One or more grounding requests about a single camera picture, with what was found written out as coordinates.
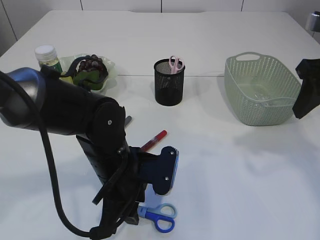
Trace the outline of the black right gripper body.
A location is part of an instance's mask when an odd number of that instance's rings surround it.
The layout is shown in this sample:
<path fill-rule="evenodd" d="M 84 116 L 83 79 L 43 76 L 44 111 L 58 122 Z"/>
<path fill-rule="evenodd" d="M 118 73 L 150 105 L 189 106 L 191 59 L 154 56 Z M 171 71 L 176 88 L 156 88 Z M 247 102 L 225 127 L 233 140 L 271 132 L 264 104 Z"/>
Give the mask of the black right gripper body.
<path fill-rule="evenodd" d="M 295 71 L 302 85 L 292 110 L 297 119 L 302 119 L 320 105 L 320 59 L 303 59 Z"/>

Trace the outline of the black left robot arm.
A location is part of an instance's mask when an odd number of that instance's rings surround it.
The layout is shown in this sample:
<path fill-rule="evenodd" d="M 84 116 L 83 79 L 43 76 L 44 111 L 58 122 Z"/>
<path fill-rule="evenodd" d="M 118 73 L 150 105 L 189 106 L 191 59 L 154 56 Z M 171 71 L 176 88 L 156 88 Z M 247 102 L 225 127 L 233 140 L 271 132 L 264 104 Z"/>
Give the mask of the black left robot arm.
<path fill-rule="evenodd" d="M 0 75 L 0 118 L 9 127 L 40 133 L 57 214 L 75 235 L 101 240 L 122 223 L 139 223 L 138 206 L 147 182 L 139 179 L 143 154 L 126 141 L 125 109 L 116 100 L 64 82 L 58 72 L 23 67 Z M 100 224 L 83 231 L 63 210 L 49 134 L 75 136 L 102 188 L 93 202 L 103 203 Z"/>

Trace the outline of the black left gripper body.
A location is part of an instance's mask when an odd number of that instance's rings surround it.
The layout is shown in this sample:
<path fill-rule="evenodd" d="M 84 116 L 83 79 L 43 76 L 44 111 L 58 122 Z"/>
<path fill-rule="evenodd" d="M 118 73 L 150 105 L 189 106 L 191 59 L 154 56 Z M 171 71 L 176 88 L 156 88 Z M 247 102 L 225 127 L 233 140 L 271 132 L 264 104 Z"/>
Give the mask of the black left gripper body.
<path fill-rule="evenodd" d="M 139 224 L 138 205 L 145 201 L 146 183 L 138 180 L 137 148 L 124 141 L 120 147 L 95 146 L 90 140 L 76 136 L 83 152 L 99 178 L 102 187 L 93 198 L 102 202 L 101 220 L 90 234 L 115 234 L 122 223 Z"/>

